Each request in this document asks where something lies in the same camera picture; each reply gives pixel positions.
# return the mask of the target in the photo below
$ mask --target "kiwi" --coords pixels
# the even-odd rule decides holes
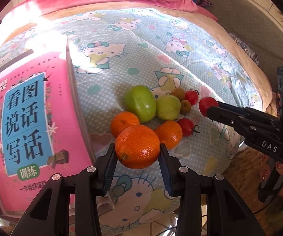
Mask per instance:
[[[181,114],[187,114],[191,111],[192,105],[188,100],[182,100],[181,101]]]
[[[185,98],[185,91],[182,88],[176,88],[170,93],[171,95],[177,97],[180,101]]]

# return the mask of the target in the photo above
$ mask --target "cherry tomato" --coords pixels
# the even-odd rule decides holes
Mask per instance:
[[[187,118],[183,118],[178,120],[178,124],[181,126],[183,136],[190,136],[192,135],[194,129],[194,123]]]
[[[203,97],[200,101],[199,101],[199,111],[201,112],[201,114],[205,117],[207,116],[207,110],[209,108],[211,108],[212,106],[219,106],[218,102],[216,99],[212,98],[212,97]]]
[[[198,91],[197,90],[188,90],[185,92],[185,100],[188,100],[191,105],[197,104],[198,101]]]

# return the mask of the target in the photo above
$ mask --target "bedsheet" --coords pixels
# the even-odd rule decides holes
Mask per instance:
[[[198,25],[155,8],[87,11],[53,20],[47,31],[32,27],[0,48],[0,65],[25,49],[44,48],[57,34],[70,39],[81,109],[97,157],[115,140],[109,124],[125,109],[124,93],[133,85],[147,86],[155,98],[176,87],[193,88],[200,97],[266,109],[248,73],[221,43]],[[183,138],[170,153],[199,174],[222,173],[240,136],[202,117],[197,105],[186,118],[200,133]],[[146,125],[154,129],[161,123],[155,118]],[[103,235],[150,222],[179,205],[165,192],[157,162],[144,170],[118,164],[111,188],[115,209],[100,217]]]

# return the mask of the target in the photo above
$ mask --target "orange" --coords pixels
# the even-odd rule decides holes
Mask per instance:
[[[131,112],[121,112],[111,121],[111,133],[117,138],[123,130],[132,125],[139,125],[138,117]]]
[[[168,120],[155,129],[161,144],[165,144],[167,149],[173,149],[183,137],[182,128],[176,122]]]
[[[144,125],[133,125],[117,137],[115,152],[119,161],[130,169],[144,169],[153,164],[160,155],[157,134]]]

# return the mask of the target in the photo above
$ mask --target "pink book cover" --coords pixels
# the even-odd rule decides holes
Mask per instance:
[[[0,70],[0,206],[22,214],[54,174],[94,164],[74,86],[67,38]],[[71,196],[70,208],[74,198]]]

